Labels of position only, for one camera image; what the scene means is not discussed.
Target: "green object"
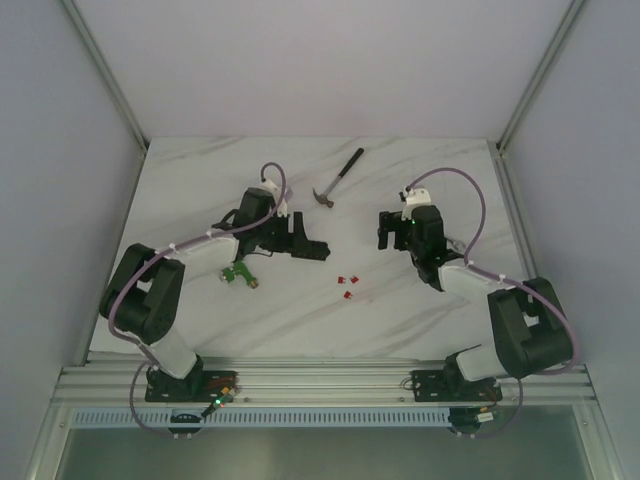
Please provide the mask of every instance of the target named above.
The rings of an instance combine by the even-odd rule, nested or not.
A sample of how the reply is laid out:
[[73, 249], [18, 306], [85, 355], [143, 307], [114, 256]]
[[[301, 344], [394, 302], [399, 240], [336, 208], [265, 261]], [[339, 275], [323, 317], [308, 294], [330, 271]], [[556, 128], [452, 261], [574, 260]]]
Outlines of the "green object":
[[229, 268], [225, 268], [224, 270], [222, 270], [222, 278], [224, 278], [228, 283], [233, 282], [236, 277], [244, 278], [245, 282], [247, 282], [247, 285], [249, 285], [251, 288], [257, 288], [259, 285], [258, 279], [251, 275], [251, 272], [242, 260], [238, 260], [237, 262], [234, 262], [233, 265]]

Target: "marble tabletop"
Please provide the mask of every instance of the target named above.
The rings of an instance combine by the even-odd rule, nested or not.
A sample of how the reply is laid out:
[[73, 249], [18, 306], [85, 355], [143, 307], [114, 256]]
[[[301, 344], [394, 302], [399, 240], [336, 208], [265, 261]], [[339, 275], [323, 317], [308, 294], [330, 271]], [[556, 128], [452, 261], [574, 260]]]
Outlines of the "marble tabletop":
[[[338, 184], [332, 210], [312, 188], [324, 189], [356, 151], [364, 155]], [[203, 355], [230, 357], [403, 357], [443, 359], [491, 339], [488, 312], [423, 284], [409, 254], [377, 249], [378, 212], [402, 209], [398, 192], [418, 175], [450, 166], [471, 174], [488, 205], [485, 231], [473, 260], [516, 278], [523, 274], [487, 143], [481, 139], [212, 137], [156, 138], [118, 253], [132, 243], [166, 247], [203, 233], [239, 205], [259, 183], [267, 161], [280, 163], [294, 195], [291, 211], [304, 213], [311, 240], [329, 243], [326, 262], [275, 254], [246, 264], [259, 279], [222, 282], [208, 271], [186, 282], [177, 326]], [[278, 180], [276, 171], [268, 176]], [[442, 212], [448, 236], [468, 242], [480, 207], [473, 188], [453, 174], [423, 185]], [[339, 276], [356, 275], [340, 285]], [[344, 298], [345, 291], [353, 298]], [[93, 351], [132, 352], [98, 319]]]

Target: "hammer handle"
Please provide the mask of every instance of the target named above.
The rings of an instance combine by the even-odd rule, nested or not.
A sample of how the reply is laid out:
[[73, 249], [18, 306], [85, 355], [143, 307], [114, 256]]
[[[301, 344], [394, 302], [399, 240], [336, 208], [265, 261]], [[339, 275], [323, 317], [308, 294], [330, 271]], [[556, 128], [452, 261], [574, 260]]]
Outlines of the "hammer handle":
[[363, 153], [364, 153], [364, 149], [362, 148], [359, 148], [358, 150], [356, 150], [356, 153], [353, 154], [353, 157], [351, 157], [351, 159], [347, 162], [344, 168], [340, 170], [338, 177], [340, 178], [344, 177], [347, 174], [347, 172], [351, 170], [351, 167], [355, 165], [355, 163], [358, 161], [358, 159], [362, 156]]

